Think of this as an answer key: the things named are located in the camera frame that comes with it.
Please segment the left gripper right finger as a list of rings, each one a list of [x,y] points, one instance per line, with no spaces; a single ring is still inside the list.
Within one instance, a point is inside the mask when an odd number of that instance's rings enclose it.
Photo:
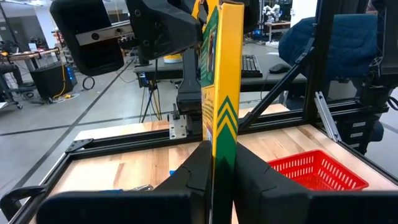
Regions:
[[[237,145],[234,205],[239,224],[305,224],[309,190]]]

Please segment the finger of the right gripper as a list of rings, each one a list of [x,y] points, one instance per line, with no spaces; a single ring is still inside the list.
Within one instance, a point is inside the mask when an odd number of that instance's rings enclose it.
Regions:
[[[154,60],[196,47],[202,26],[192,13],[196,0],[125,0],[143,57]]]
[[[244,33],[252,32],[259,20],[259,0],[244,0]]]

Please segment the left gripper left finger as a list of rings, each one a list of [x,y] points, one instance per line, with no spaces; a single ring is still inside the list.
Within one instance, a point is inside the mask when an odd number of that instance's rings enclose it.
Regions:
[[[201,142],[155,191],[162,196],[155,224],[209,224],[211,143]]]

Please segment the yellow crayon box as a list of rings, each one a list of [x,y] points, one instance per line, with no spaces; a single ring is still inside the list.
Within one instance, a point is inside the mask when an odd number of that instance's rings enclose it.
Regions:
[[[200,50],[203,139],[211,151],[210,224],[231,224],[241,86],[244,4],[208,6]]]

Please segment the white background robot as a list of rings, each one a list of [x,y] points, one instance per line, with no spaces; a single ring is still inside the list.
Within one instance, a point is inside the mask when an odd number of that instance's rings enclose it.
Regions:
[[[280,5],[275,4],[273,7],[268,5],[262,9],[262,14],[268,23],[279,22],[280,19]]]

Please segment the black box on floor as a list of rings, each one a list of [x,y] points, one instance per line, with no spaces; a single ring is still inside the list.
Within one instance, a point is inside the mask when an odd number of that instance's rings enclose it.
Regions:
[[[35,69],[30,75],[43,99],[53,99],[56,96],[69,93],[77,84],[73,68],[62,62]]]

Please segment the black keyboard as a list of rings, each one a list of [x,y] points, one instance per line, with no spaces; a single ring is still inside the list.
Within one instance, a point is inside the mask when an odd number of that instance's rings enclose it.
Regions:
[[[261,78],[263,74],[255,55],[242,55],[242,71],[243,78]]]

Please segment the black computer mouse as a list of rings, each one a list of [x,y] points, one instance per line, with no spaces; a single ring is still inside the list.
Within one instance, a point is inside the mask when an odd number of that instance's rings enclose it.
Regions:
[[[269,73],[271,74],[281,74],[281,73],[286,73],[291,69],[290,65],[284,64],[284,63],[278,63],[272,67],[269,68]]]

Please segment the cluttered workbench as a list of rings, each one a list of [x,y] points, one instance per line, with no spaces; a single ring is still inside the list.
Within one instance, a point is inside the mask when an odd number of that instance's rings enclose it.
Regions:
[[[35,69],[38,69],[38,65],[36,60],[40,59],[46,55],[55,54],[57,59],[60,60],[60,52],[61,50],[58,47],[54,47],[52,49],[47,49],[44,51],[28,51],[22,53],[12,53],[12,48],[19,49],[19,46],[15,42],[5,42],[0,40],[0,62],[4,64],[8,62],[12,64],[14,61],[19,60],[30,60],[31,64],[34,66]],[[25,91],[32,91],[34,87],[18,87],[18,88],[10,88],[7,86],[6,78],[4,76],[5,72],[0,71],[0,96],[3,97],[4,103],[7,105],[16,105],[18,109],[22,109],[22,105],[13,98],[12,93],[22,93]]]

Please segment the red mesh plastic basket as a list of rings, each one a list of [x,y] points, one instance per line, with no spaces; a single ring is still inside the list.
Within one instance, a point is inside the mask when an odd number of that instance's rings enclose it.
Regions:
[[[359,191],[369,187],[368,182],[321,150],[283,157],[268,164],[310,190]]]

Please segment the dark grey desk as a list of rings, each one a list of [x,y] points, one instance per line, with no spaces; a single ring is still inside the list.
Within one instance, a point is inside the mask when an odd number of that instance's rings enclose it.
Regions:
[[[278,63],[285,63],[279,56],[268,53],[258,55],[257,64],[262,72],[262,77],[242,78],[241,92],[270,91],[285,76],[281,74],[269,73],[269,68]],[[183,63],[165,64],[163,59],[158,60],[156,80],[175,80],[183,78]],[[142,75],[151,80],[155,75],[155,62],[149,65],[138,66],[133,69],[138,76]]]

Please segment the blue office chair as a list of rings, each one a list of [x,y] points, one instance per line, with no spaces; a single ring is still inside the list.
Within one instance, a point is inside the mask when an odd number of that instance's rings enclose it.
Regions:
[[[314,17],[292,26],[279,41],[279,57],[290,65],[303,53],[313,34]],[[377,16],[374,14],[338,14],[334,17],[327,57],[325,81],[351,80],[355,97],[362,94],[362,81],[377,52]]]

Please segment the silver aluminium bar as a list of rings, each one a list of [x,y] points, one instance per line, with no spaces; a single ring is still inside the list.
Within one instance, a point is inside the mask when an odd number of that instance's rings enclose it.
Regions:
[[[328,137],[334,142],[341,141],[340,134],[336,127],[336,123],[331,115],[325,97],[323,96],[323,93],[321,91],[315,92],[314,101]]]

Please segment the black drawer unit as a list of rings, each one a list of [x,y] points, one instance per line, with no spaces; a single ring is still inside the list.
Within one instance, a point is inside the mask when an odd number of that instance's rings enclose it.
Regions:
[[[383,139],[384,127],[380,122],[381,114],[352,114],[337,119],[341,140],[351,148],[365,154],[370,142]]]

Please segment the silver metal bracket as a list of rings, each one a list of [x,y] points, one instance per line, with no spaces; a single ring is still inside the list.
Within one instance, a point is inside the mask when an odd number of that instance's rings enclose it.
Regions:
[[[187,122],[184,115],[174,118],[173,113],[168,114],[170,139],[182,139],[187,137]]]

